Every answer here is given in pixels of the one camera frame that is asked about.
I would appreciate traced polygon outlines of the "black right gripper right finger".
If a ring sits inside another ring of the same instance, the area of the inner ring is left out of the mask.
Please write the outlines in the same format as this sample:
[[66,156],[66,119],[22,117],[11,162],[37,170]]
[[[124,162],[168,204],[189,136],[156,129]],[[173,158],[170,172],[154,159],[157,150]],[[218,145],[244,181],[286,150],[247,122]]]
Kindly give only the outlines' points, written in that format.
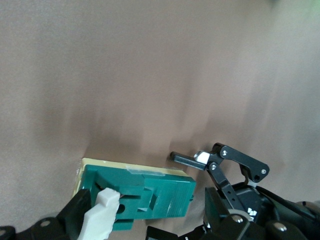
[[255,223],[235,223],[231,206],[220,190],[205,189],[204,240],[305,240],[306,226],[276,226],[273,222],[260,226]]

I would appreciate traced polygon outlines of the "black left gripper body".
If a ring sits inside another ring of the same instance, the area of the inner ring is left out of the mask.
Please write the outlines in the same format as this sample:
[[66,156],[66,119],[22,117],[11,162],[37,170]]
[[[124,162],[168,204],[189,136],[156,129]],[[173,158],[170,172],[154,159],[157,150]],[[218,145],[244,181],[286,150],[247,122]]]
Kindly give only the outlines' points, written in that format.
[[241,182],[231,185],[231,219],[261,227],[269,222],[277,227],[318,227],[320,211],[307,202],[294,203],[263,187]]

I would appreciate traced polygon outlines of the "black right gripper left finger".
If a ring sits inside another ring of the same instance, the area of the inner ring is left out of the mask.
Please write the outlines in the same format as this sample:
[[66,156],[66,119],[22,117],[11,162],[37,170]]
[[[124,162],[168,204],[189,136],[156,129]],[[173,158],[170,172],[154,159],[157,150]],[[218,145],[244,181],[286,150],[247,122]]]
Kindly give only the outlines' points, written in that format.
[[81,232],[85,213],[90,210],[89,189],[79,190],[54,217],[44,217],[31,227],[16,232],[15,227],[0,227],[2,240],[76,240]]

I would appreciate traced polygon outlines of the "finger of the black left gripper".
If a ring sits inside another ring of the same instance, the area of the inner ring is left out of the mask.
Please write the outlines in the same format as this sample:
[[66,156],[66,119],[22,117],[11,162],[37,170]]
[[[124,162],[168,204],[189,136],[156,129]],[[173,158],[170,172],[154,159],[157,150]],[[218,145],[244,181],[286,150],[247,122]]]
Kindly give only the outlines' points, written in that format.
[[207,171],[214,185],[225,196],[230,207],[241,211],[245,211],[246,208],[221,170],[220,164],[223,160],[234,161],[239,164],[241,173],[245,176],[245,179],[251,180],[255,184],[265,178],[270,171],[267,164],[222,143],[215,143],[211,151],[199,151],[194,157],[173,151],[170,153],[170,160]]

